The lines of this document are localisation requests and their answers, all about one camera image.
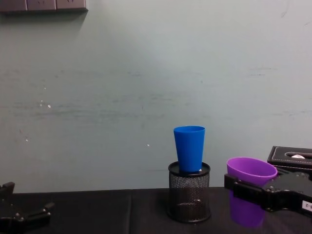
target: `wall socket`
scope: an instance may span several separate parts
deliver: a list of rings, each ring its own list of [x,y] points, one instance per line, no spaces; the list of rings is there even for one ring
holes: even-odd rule
[[[0,12],[27,11],[26,0],[0,0]]]
[[[55,0],[27,0],[28,11],[55,11],[57,5]]]
[[[87,10],[86,0],[56,0],[58,10]]]

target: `plastic cup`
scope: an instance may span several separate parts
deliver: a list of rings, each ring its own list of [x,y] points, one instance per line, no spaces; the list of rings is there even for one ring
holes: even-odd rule
[[[228,174],[243,181],[262,187],[277,176],[277,169],[258,159],[235,157],[227,161]],[[244,227],[261,226],[265,211],[260,206],[234,197],[230,192],[230,211],[232,220]]]
[[[174,129],[179,168],[183,172],[198,172],[203,160],[205,128],[182,126]]]

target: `black table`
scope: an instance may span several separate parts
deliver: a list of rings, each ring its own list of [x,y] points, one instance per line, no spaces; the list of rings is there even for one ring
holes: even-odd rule
[[[49,227],[31,234],[311,234],[311,219],[281,211],[267,213],[262,227],[246,229],[230,218],[229,195],[210,188],[212,216],[198,224],[172,221],[166,214],[168,189],[15,194],[25,211],[55,202]]]

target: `white label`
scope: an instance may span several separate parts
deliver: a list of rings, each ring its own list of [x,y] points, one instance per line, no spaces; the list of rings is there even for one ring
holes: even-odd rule
[[[307,201],[302,201],[302,208],[312,212],[312,203]]]

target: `black box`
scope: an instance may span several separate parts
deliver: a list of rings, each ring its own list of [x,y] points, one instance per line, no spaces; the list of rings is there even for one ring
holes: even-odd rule
[[[293,158],[294,155],[301,155],[304,158]],[[291,172],[312,175],[312,149],[273,146],[268,163]]]

